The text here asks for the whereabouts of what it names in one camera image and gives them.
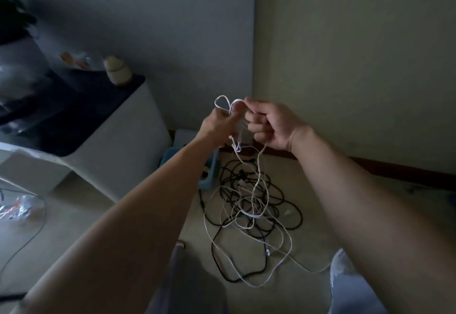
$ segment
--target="white cable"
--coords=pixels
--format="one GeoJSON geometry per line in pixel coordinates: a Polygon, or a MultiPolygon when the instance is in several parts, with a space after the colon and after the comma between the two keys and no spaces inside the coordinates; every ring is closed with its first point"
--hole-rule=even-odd
{"type": "MultiPolygon", "coordinates": [[[[219,96],[217,99],[215,99],[214,101],[214,104],[217,108],[219,109],[223,109],[225,111],[227,111],[228,113],[231,114],[232,112],[232,109],[233,109],[233,105],[238,102],[238,101],[243,101],[242,99],[236,99],[234,100],[232,103],[230,103],[229,99],[225,96],[225,95],[221,95],[219,96]],[[220,99],[220,98],[225,98],[226,99],[226,102],[228,104],[228,109],[225,109],[223,107],[221,107],[217,101],[220,99]]],[[[312,273],[320,273],[322,271],[325,271],[329,265],[327,265],[325,268],[319,270],[319,271],[311,271],[309,269],[307,269],[306,267],[304,267],[303,265],[299,264],[298,261],[296,261],[290,254],[291,254],[291,250],[293,248],[293,239],[291,238],[291,235],[289,234],[289,232],[287,231],[287,229],[282,225],[282,223],[273,215],[271,214],[271,212],[269,211],[268,209],[268,205],[269,205],[269,191],[268,191],[268,186],[266,185],[266,181],[265,181],[265,175],[261,172],[261,167],[260,167],[260,161],[259,161],[259,158],[260,156],[263,155],[263,152],[266,148],[266,145],[263,147],[263,149],[261,151],[258,151],[258,149],[256,149],[255,147],[253,146],[250,146],[250,145],[246,145],[246,146],[242,146],[241,145],[241,132],[242,132],[242,128],[240,129],[239,131],[239,137],[236,140],[234,140],[234,138],[230,137],[231,138],[231,141],[232,141],[232,148],[234,150],[234,153],[236,154],[238,160],[243,164],[243,165],[246,165],[246,166],[249,166],[253,169],[254,173],[258,175],[258,178],[257,178],[257,181],[253,187],[252,190],[249,190],[245,187],[239,187],[239,190],[235,190],[231,187],[227,187],[227,186],[219,186],[219,188],[225,188],[225,189],[228,189],[228,190],[231,190],[233,192],[236,192],[238,195],[239,195],[239,199],[236,201],[236,203],[233,205],[232,207],[232,210],[231,210],[231,215],[228,214],[228,212],[226,211],[225,209],[225,203],[226,203],[226,197],[223,199],[223,203],[222,203],[222,208],[220,210],[220,224],[222,224],[222,214],[223,214],[223,211],[225,211],[225,214],[227,216],[227,218],[229,217],[232,217],[233,214],[234,214],[234,209],[235,207],[237,207],[239,209],[239,211],[236,213],[236,215],[234,216],[234,219],[232,219],[229,223],[227,223],[226,225],[222,225],[223,228],[225,227],[228,227],[230,226],[231,224],[233,224],[233,226],[238,229],[241,233],[243,233],[244,235],[248,236],[249,238],[253,239],[254,241],[257,241],[259,243],[263,243],[265,246],[268,246],[270,247],[273,252],[274,251],[278,251],[279,253],[283,254],[284,257],[273,267],[272,271],[270,272],[269,276],[267,277],[267,279],[262,282],[260,285],[254,285],[250,282],[248,282],[247,280],[245,280],[240,271],[238,271],[238,269],[236,268],[234,262],[232,261],[231,257],[225,253],[225,251],[223,251],[219,246],[217,246],[217,244],[214,242],[214,240],[212,239],[212,237],[210,236],[209,234],[209,231],[208,231],[208,227],[206,225],[206,218],[205,218],[205,213],[203,213],[203,221],[204,221],[204,228],[206,229],[206,233],[208,234],[212,244],[214,244],[214,246],[228,259],[229,263],[231,264],[231,266],[233,267],[234,271],[236,272],[236,274],[238,275],[238,277],[240,279],[242,279],[243,282],[245,282],[248,286],[252,287],[252,288],[260,288],[262,287],[266,282],[268,282],[270,280],[270,278],[272,277],[272,274],[274,273],[274,271],[276,270],[276,268],[281,265],[288,257],[296,264],[298,265],[300,268],[302,268],[303,270],[307,271],[307,272],[312,272],[312,273]],[[251,147],[253,149],[255,149],[257,152],[258,152],[258,157],[257,157],[257,164],[258,164],[258,170],[257,168],[252,165],[251,163],[246,163],[244,162],[241,157],[239,156],[239,153],[241,152],[242,148],[247,148],[247,147],[251,147]],[[255,196],[255,191],[257,190],[257,187],[259,185],[259,183],[262,182],[264,184],[264,187],[265,187],[265,190],[266,190],[266,203],[263,203],[262,200],[258,199],[256,196],[255,196]],[[242,193],[241,193],[241,190],[243,190],[244,192],[248,193],[247,196],[244,196],[242,193]],[[242,201],[243,200],[249,200],[250,201],[250,210],[251,212],[247,212],[245,210],[243,210],[242,208],[242,201]],[[282,229],[286,232],[286,234],[288,235],[288,238],[290,240],[290,248],[287,250],[287,251],[282,251],[280,250],[285,242],[285,236],[282,232],[282,229],[280,227],[278,227],[278,230],[281,234],[281,242],[280,242],[280,245],[279,246],[273,246],[265,241],[260,241],[256,238],[254,238],[253,236],[250,236],[249,234],[247,234],[244,230],[249,230],[249,229],[252,229],[254,227],[254,224],[255,224],[255,219],[263,219],[265,221],[267,221],[269,224],[273,224],[272,221],[270,221],[268,218],[266,218],[264,216],[265,213],[268,213],[278,224],[280,227],[282,227],[282,229]],[[247,217],[250,217],[252,218],[252,224],[251,226],[248,226],[248,223],[247,223],[247,226],[243,226],[241,224],[239,224],[237,222],[237,219],[239,218],[239,215],[240,214],[243,214],[247,217]]],[[[215,193],[219,190],[219,188],[217,188],[211,195],[211,198],[209,199],[209,202],[207,203],[206,205],[206,208],[204,209],[204,211],[206,211],[206,209],[209,207],[210,203],[212,202],[212,199],[214,198],[214,195],[215,193]]],[[[268,253],[268,255],[270,256],[270,251],[269,249],[266,248],[266,252],[268,253]]]]}

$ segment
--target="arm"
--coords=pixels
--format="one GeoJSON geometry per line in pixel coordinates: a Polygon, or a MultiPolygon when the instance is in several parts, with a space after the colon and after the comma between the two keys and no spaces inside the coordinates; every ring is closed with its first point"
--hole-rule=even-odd
{"type": "Polygon", "coordinates": [[[198,136],[86,232],[37,282],[20,313],[144,313],[162,282],[211,152],[240,115],[214,109],[198,136]]]}
{"type": "Polygon", "coordinates": [[[245,100],[255,139],[291,151],[322,203],[339,242],[391,311],[456,308],[456,252],[421,214],[376,185],[287,107],[245,100]]]}

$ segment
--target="hand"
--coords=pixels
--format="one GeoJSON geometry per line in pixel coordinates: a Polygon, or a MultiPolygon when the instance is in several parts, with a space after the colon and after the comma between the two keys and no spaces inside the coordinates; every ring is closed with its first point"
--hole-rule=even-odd
{"type": "Polygon", "coordinates": [[[283,104],[245,98],[247,111],[245,119],[248,129],[258,142],[278,150],[291,152],[293,139],[309,128],[292,110],[283,104]]]}
{"type": "Polygon", "coordinates": [[[203,120],[196,138],[207,138],[214,148],[231,143],[229,137],[237,136],[237,125],[242,119],[244,109],[245,104],[242,102],[233,106],[234,113],[231,116],[222,109],[213,109],[212,113],[203,120]]]}

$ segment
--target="black countertop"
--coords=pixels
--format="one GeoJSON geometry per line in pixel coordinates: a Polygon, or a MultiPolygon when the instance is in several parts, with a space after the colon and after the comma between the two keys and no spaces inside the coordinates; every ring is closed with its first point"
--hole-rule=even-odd
{"type": "Polygon", "coordinates": [[[105,72],[64,70],[57,74],[74,89],[74,103],[16,135],[7,125],[1,127],[0,142],[56,156],[70,155],[145,81],[144,76],[133,75],[129,84],[117,87],[105,72]]]}

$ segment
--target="plastic bag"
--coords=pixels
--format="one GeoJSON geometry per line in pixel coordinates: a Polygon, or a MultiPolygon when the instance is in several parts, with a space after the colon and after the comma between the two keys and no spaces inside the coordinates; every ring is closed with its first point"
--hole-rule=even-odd
{"type": "Polygon", "coordinates": [[[22,195],[16,199],[14,204],[0,206],[0,220],[24,220],[36,205],[35,195],[22,195]]]}

